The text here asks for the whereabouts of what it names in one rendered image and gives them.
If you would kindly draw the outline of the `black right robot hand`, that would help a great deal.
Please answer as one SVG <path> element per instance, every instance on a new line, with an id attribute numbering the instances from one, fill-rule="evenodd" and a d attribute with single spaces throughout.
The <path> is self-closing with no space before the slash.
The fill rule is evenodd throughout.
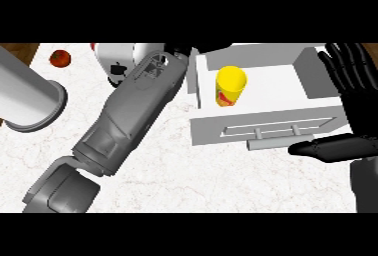
<path id="1" fill-rule="evenodd" d="M 328 43 L 318 53 L 352 132 L 295 143 L 288 153 L 335 163 L 378 156 L 378 69 L 360 43 Z"/>

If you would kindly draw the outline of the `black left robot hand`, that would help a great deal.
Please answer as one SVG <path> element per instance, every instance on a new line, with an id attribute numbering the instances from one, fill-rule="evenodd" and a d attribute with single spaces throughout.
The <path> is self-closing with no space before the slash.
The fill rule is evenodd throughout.
<path id="1" fill-rule="evenodd" d="M 231 43 L 167 43 L 164 46 L 164 51 L 171 55 L 176 53 L 191 56 L 192 49 L 197 49 L 201 54 L 222 50 L 231 47 Z"/>

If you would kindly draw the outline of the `white open drawer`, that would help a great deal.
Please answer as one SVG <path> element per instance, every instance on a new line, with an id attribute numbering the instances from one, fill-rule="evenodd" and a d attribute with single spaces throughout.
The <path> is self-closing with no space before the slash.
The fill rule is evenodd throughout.
<path id="1" fill-rule="evenodd" d="M 197 93 L 200 116 L 259 113 L 340 106 L 326 70 L 318 59 L 324 43 L 238 44 L 195 56 L 188 91 Z M 216 75 L 225 66 L 247 74 L 247 86 L 233 107 L 216 103 Z"/>

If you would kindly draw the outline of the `red tomato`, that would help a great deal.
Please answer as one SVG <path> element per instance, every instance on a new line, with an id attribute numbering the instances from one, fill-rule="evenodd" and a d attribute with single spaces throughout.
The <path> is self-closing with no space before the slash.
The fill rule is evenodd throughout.
<path id="1" fill-rule="evenodd" d="M 58 68 L 65 68 L 71 64 L 71 54 L 65 50 L 56 50 L 49 58 L 50 64 Z"/>

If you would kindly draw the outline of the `grey cylindrical appliance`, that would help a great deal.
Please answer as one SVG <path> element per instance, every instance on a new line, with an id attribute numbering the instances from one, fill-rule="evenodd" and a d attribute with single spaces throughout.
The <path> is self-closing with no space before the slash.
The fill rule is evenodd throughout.
<path id="1" fill-rule="evenodd" d="M 61 116 L 68 93 L 30 68 L 39 43 L 0 43 L 0 119 L 8 127 L 30 133 Z"/>

